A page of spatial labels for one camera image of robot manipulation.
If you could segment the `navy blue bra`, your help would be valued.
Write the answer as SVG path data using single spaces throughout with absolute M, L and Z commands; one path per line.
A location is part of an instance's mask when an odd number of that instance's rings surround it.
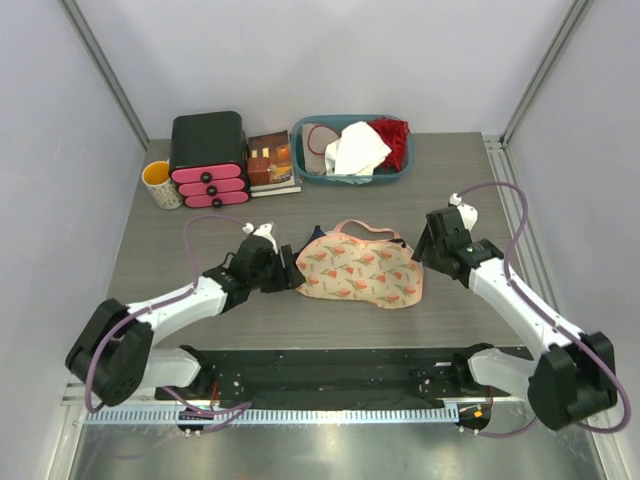
M 294 258 L 297 259 L 299 257 L 299 255 L 302 253 L 302 251 L 308 247 L 312 242 L 314 242 L 316 239 L 324 237 L 325 236 L 325 232 L 322 230 L 322 228 L 319 225 L 316 225 L 310 235 L 310 237 L 308 238 L 308 240 L 306 241 L 306 243 L 301 247 L 301 249 L 296 252 L 294 254 Z M 394 244 L 398 244 L 403 248 L 407 247 L 407 243 L 404 239 L 399 238 L 399 239 L 390 239 L 391 243 Z

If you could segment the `pink mesh laundry bag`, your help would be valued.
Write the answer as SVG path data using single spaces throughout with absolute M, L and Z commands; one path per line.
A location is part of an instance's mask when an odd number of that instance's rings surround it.
M 393 229 L 342 221 L 296 259 L 306 279 L 297 291 L 308 298 L 366 302 L 387 310 L 420 303 L 423 267 L 407 242 L 406 248 L 390 242 L 399 238 Z

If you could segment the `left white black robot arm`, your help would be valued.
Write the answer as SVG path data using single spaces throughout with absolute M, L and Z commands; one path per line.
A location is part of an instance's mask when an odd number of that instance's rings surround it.
M 97 307 L 65 359 L 84 383 L 91 412 L 124 403 L 139 389 L 170 389 L 200 399 L 212 389 L 214 367 L 190 346 L 159 342 L 205 318 L 228 312 L 254 291 L 278 293 L 304 277 L 290 246 L 269 234 L 247 236 L 222 264 L 192 283 L 155 299 L 124 305 L 111 298 Z

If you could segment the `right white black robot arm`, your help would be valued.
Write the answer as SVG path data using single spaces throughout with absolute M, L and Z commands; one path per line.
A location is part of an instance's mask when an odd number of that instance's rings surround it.
M 493 243 L 472 240 L 462 208 L 447 206 L 427 214 L 413 258 L 483 299 L 530 354 L 523 359 L 489 345 L 469 348 L 463 363 L 451 371 L 457 391 L 472 395 L 491 386 L 507 392 L 527 401 L 551 430 L 617 404 L 610 378 L 615 372 L 611 341 L 600 332 L 585 334 L 521 284 Z

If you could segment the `stack of books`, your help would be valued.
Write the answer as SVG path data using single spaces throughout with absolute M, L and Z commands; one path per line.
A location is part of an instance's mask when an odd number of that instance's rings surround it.
M 253 196 L 299 185 L 286 130 L 250 137 L 247 148 L 247 175 Z

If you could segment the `teal plastic basket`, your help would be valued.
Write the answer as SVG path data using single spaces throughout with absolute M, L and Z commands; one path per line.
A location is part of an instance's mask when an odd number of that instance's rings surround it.
M 387 185 L 405 177 L 413 167 L 415 160 L 414 138 L 411 133 L 409 133 L 407 137 L 405 155 L 399 171 L 377 167 L 370 176 L 327 176 L 324 174 L 311 173 L 306 168 L 304 149 L 307 141 L 302 133 L 304 125 L 317 124 L 341 132 L 344 128 L 357 121 L 369 122 L 377 118 L 398 120 L 398 117 L 393 115 L 358 113 L 311 115 L 297 121 L 292 127 L 290 135 L 291 158 L 294 171 L 302 177 L 305 182 L 331 186 Z

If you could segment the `yellow inside patterned mug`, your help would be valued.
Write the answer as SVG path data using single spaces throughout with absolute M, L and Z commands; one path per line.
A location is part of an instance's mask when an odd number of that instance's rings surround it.
M 173 210 L 183 204 L 182 197 L 171 179 L 168 160 L 149 163 L 142 171 L 141 180 L 159 208 Z

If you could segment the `black pink drawer organizer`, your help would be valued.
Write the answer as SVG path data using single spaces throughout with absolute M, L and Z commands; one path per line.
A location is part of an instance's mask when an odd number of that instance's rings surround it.
M 241 115 L 220 111 L 175 118 L 169 172 L 189 208 L 220 209 L 248 202 L 247 140 Z

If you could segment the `red garment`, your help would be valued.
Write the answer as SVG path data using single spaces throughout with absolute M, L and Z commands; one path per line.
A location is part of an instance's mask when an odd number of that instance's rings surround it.
M 408 123 L 391 117 L 379 117 L 370 121 L 369 125 L 390 149 L 382 166 L 395 172 L 402 171 L 410 134 Z

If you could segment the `white cloth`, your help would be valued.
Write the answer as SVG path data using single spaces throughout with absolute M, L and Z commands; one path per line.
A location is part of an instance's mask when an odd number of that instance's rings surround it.
M 371 176 L 391 152 L 391 148 L 369 123 L 353 123 L 326 147 L 326 174 L 338 177 Z

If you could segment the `grey cloth with red loop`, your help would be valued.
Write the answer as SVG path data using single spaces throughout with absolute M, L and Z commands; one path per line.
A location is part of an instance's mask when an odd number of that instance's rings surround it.
M 318 123 L 305 123 L 302 125 L 302 163 L 307 173 L 312 175 L 325 175 L 327 173 L 326 149 L 339 138 L 340 132 L 327 125 Z

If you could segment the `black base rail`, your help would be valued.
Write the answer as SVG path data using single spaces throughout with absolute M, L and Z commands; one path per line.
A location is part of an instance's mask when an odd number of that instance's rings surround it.
M 483 397 L 460 348 L 195 351 L 203 369 L 176 388 L 185 400 L 223 408 L 343 411 L 439 408 L 449 398 Z

